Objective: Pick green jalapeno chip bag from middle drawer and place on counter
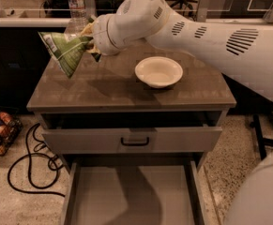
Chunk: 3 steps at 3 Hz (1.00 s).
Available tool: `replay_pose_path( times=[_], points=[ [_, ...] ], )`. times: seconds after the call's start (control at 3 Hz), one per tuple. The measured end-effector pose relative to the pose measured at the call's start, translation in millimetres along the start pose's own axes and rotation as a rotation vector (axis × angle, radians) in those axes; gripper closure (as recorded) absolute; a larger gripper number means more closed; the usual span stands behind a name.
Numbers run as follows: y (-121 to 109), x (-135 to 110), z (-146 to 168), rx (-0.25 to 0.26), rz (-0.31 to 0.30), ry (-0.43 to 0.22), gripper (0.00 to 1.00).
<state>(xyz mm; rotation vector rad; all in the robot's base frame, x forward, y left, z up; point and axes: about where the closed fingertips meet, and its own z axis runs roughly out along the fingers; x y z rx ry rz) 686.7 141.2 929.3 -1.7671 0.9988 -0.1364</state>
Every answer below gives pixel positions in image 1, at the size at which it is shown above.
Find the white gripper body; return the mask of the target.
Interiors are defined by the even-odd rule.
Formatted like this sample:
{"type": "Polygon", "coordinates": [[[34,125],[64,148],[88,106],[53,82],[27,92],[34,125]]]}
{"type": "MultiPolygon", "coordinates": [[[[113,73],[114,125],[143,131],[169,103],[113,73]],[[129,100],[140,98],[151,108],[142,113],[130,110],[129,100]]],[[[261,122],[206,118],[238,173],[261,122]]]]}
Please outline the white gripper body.
{"type": "Polygon", "coordinates": [[[111,42],[108,34],[108,22],[112,14],[98,16],[92,25],[94,44],[102,55],[115,55],[120,52],[111,42]]]}

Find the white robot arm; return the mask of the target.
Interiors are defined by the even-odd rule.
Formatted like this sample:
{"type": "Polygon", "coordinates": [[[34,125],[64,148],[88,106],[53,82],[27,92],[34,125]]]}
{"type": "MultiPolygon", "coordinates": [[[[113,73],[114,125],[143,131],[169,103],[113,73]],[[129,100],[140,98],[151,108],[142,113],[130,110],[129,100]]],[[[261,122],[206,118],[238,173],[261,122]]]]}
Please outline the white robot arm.
{"type": "Polygon", "coordinates": [[[193,22],[165,0],[125,0],[82,34],[104,55],[142,39],[157,49],[187,53],[273,102],[273,25],[193,22]]]}

